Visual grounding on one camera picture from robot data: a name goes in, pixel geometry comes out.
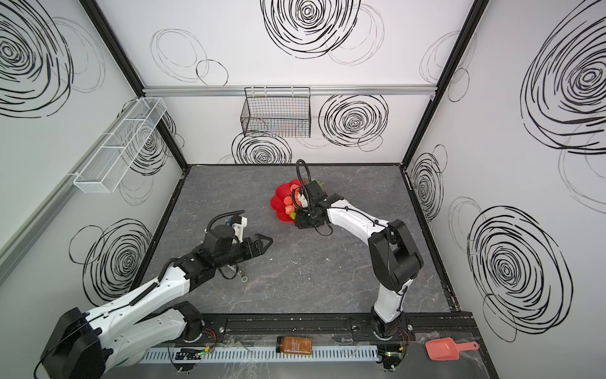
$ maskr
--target marble floor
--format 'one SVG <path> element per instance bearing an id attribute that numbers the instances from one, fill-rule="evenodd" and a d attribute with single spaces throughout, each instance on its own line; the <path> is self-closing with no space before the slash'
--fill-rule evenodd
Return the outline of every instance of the marble floor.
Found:
<path id="1" fill-rule="evenodd" d="M 431 260 L 404 181 L 397 166 L 311 166 L 324 190 L 386 220 L 399 218 L 410 229 L 425 261 L 404 301 L 406 312 L 448 312 L 442 284 Z M 171 257 L 201 243 L 208 221 L 245 209 L 245 236 L 273 238 L 266 254 L 244 263 L 248 282 L 225 280 L 217 273 L 180 297 L 202 313 L 369 312 L 376 300 L 376 279 L 368 247 L 335 226 L 330 236 L 280 222 L 270 207 L 275 189 L 296 178 L 294 167 L 194 166 L 175 205 L 144 282 Z"/>

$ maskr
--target white wire basket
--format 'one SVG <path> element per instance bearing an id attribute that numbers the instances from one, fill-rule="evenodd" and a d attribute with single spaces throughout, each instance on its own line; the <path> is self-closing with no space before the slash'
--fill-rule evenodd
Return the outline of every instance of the white wire basket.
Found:
<path id="1" fill-rule="evenodd" d="M 139 98 L 74 179 L 84 193 L 112 193 L 166 112 L 161 98 Z"/>

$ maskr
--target black swirl pattern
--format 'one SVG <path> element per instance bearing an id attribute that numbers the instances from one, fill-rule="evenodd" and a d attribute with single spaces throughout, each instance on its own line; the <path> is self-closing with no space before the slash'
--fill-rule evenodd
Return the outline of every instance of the black swirl pattern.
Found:
<path id="1" fill-rule="evenodd" d="M 443 151 L 445 160 L 439 162 L 436 159 L 436 151 Z M 448 155 L 444 145 L 437 145 L 433 153 L 423 153 L 419 155 L 412 168 L 410 179 L 413 189 L 421 204 L 421 209 L 427 221 L 433 220 L 442 207 L 444 200 L 444 182 L 442 172 L 444 172 L 448 162 Z"/>
<path id="2" fill-rule="evenodd" d="M 331 143 L 360 149 L 370 145 L 362 150 L 372 151 L 380 146 L 374 142 L 385 131 L 388 116 L 383 96 L 336 95 L 322 105 L 318 120 L 322 135 Z"/>
<path id="3" fill-rule="evenodd" d="M 236 164 L 283 164 L 293 159 L 293 151 L 284 138 L 255 130 L 236 136 L 231 154 Z"/>
<path id="4" fill-rule="evenodd" d="M 73 82 L 64 37 L 38 1 L 0 1 L 0 20 L 0 115 L 55 114 Z"/>
<path id="5" fill-rule="evenodd" d="M 526 72 L 520 108 L 542 144 L 606 153 L 606 1 L 582 1 L 551 32 Z"/>
<path id="6" fill-rule="evenodd" d="M 164 113 L 162 120 L 179 148 L 184 147 L 185 141 L 183 137 L 177 133 L 175 121 L 168 112 Z M 172 155 L 157 129 L 154 129 L 151 134 L 146 132 L 146 130 L 148 130 L 148 127 L 144 126 L 135 136 L 135 139 L 138 142 L 135 143 L 134 146 L 140 146 L 139 143 L 143 143 L 143 148 L 139 154 L 136 155 L 130 168 L 141 175 L 149 176 L 157 174 L 166 164 L 168 157 L 172 157 Z"/>
<path id="7" fill-rule="evenodd" d="M 260 0 L 265 29 L 276 46 L 297 58 L 339 47 L 356 25 L 360 0 Z"/>
<path id="8" fill-rule="evenodd" d="M 127 293 L 152 234 L 140 221 L 125 218 L 106 229 L 89 225 L 70 240 L 70 260 L 82 265 L 82 288 L 95 306 Z"/>
<path id="9" fill-rule="evenodd" d="M 534 218 L 514 207 L 488 208 L 471 227 L 467 246 L 485 316 L 498 315 L 516 333 L 527 334 L 545 333 L 564 321 L 572 277 L 558 245 Z M 489 324 L 494 320 L 487 318 Z M 491 328 L 505 341 L 515 338 Z"/>

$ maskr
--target pink scoop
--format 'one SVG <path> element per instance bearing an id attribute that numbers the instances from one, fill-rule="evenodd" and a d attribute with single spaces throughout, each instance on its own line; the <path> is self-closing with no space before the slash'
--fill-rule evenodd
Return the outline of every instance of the pink scoop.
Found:
<path id="1" fill-rule="evenodd" d="M 429 357 L 434 361 L 451 361 L 459 359 L 460 351 L 478 350 L 477 342 L 466 342 L 456 344 L 452 338 L 440 338 L 428 341 L 425 348 Z"/>

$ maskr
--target red wire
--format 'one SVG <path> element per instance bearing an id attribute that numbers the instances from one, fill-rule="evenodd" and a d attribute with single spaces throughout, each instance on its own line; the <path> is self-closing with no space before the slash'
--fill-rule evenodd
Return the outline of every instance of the red wire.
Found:
<path id="1" fill-rule="evenodd" d="M 404 332 L 406 334 L 406 337 L 408 337 L 408 345 L 410 345 L 410 336 L 408 335 L 408 332 L 404 329 L 402 329 L 401 327 L 398 327 L 398 332 L 400 332 L 400 335 L 402 335 L 402 341 L 404 341 L 404 335 L 402 334 L 402 332 Z"/>

